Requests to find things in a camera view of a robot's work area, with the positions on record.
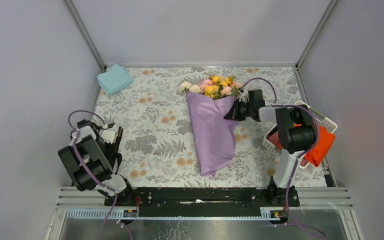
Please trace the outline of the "white fake flower stem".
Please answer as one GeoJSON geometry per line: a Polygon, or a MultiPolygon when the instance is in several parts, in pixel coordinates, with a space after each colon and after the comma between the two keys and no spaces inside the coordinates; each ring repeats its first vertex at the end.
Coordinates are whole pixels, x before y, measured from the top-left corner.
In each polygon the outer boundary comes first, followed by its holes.
{"type": "Polygon", "coordinates": [[[202,92],[202,89],[197,84],[191,84],[188,81],[184,81],[178,86],[178,92],[179,93],[191,92],[191,93],[200,94],[202,92]]]}

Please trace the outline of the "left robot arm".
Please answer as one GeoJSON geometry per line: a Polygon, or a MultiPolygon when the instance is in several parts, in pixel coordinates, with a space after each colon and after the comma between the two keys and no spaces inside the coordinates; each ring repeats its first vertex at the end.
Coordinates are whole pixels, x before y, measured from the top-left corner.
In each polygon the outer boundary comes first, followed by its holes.
{"type": "Polygon", "coordinates": [[[58,156],[79,191],[96,190],[128,206],[134,202],[135,192],[128,180],[118,174],[123,160],[119,153],[123,133],[123,128],[115,130],[113,123],[99,126],[83,119],[58,156]]]}

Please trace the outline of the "black ribbon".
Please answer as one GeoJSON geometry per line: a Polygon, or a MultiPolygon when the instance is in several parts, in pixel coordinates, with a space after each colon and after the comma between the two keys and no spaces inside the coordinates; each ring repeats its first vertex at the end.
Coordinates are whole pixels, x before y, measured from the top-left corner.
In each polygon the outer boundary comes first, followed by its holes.
{"type": "Polygon", "coordinates": [[[113,173],[117,174],[121,166],[123,156],[119,153],[119,148],[123,136],[123,128],[120,126],[117,131],[115,142],[111,145],[109,163],[112,166],[113,173]]]}

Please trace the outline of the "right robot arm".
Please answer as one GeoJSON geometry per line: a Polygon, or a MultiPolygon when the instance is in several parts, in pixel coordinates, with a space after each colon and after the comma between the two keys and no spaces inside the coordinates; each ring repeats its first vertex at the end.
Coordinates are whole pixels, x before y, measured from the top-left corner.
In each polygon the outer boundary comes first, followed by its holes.
{"type": "Polygon", "coordinates": [[[267,105],[260,89],[245,92],[245,100],[236,99],[225,120],[275,122],[281,145],[280,163],[267,186],[267,201],[281,205],[292,193],[298,164],[319,141],[319,125],[309,106],[304,104],[267,105]]]}

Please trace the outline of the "pink purple wrapping paper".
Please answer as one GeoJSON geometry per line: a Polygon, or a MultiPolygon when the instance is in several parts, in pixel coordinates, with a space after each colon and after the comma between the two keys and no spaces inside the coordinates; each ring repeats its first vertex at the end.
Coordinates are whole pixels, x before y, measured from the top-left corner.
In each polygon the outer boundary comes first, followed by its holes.
{"type": "Polygon", "coordinates": [[[229,165],[235,156],[234,130],[237,122],[224,119],[235,100],[234,96],[214,100],[199,93],[186,93],[195,152],[202,177],[214,177],[217,170],[229,165]]]}

